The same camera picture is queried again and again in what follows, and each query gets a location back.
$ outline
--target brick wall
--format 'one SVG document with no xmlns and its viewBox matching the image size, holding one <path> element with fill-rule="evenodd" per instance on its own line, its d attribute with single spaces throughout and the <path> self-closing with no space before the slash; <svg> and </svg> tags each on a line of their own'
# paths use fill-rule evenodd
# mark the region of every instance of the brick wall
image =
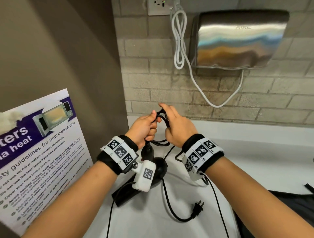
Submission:
<svg viewBox="0 0 314 238">
<path fill-rule="evenodd" d="M 314 125 L 314 0 L 239 0 L 237 8 L 289 10 L 290 21 L 269 65 L 246 70 L 240 92 L 218 109 L 205 103 L 186 69 L 175 69 L 169 16 L 148 17 L 145 0 L 112 1 L 129 115 L 158 110 L 161 101 L 191 119 Z M 213 1 L 219 9 L 220 1 Z M 187 45 L 192 18 L 189 14 Z M 217 105 L 237 88 L 240 72 L 199 69 L 194 75 Z"/>
</svg>

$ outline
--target stainless steel hand dryer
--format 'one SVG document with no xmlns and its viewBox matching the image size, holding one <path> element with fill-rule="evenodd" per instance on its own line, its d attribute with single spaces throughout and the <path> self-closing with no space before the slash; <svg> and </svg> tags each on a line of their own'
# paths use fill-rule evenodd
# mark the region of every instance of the stainless steel hand dryer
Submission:
<svg viewBox="0 0 314 238">
<path fill-rule="evenodd" d="M 197 68 L 265 67 L 289 20 L 282 10 L 200 13 L 193 19 L 189 60 Z"/>
</svg>

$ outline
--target gray wall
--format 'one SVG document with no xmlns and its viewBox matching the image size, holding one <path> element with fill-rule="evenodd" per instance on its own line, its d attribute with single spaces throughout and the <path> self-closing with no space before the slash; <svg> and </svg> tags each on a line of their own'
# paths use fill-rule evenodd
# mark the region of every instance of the gray wall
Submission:
<svg viewBox="0 0 314 238">
<path fill-rule="evenodd" d="M 208 106 L 187 70 L 173 66 L 169 16 L 147 16 L 144 0 L 112 0 L 128 115 L 173 104 L 192 119 L 293 126 L 314 125 L 314 0 L 181 0 L 187 12 L 274 8 L 290 11 L 284 39 L 265 69 L 245 71 L 241 92 L 226 106 Z M 186 43 L 194 14 L 188 15 Z M 237 88 L 237 71 L 198 70 L 195 78 L 214 104 Z"/>
<path fill-rule="evenodd" d="M 0 111 L 67 88 L 93 159 L 127 131 L 110 0 L 0 0 L 0 52 Z"/>
</svg>

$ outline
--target wristband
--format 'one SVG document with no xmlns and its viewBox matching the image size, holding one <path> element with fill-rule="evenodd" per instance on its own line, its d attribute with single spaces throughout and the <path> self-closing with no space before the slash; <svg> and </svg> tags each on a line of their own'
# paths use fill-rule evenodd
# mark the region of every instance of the wristband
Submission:
<svg viewBox="0 0 314 238">
<path fill-rule="evenodd" d="M 187 149 L 187 144 L 184 144 L 185 155 L 182 161 L 190 178 L 196 181 L 203 177 L 199 171 L 205 172 L 208 167 L 224 156 L 224 150 L 201 134 L 191 136 L 188 141 L 194 144 L 189 149 Z"/>
<path fill-rule="evenodd" d="M 115 136 L 107 145 L 101 148 L 102 152 L 98 155 L 97 160 L 107 164 L 117 175 L 121 172 L 130 171 L 133 163 L 138 158 L 138 154 L 134 151 L 135 143 L 130 141 L 126 136 Z"/>
</svg>

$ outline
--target hand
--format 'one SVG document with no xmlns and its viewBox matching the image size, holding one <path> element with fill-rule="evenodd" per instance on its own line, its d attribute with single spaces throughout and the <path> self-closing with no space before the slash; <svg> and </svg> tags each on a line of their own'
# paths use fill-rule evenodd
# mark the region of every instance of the hand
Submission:
<svg viewBox="0 0 314 238">
<path fill-rule="evenodd" d="M 125 134 L 137 144 L 138 149 L 145 145 L 145 140 L 150 141 L 155 138 L 157 122 L 161 122 L 161 118 L 156 119 L 156 115 L 156 111 L 153 110 L 150 115 L 139 117 Z"/>
<path fill-rule="evenodd" d="M 174 106 L 164 103 L 160 103 L 159 106 L 166 111 L 170 123 L 170 128 L 165 132 L 167 141 L 182 148 L 187 139 L 198 133 L 194 124 L 186 117 L 180 116 Z"/>
</svg>

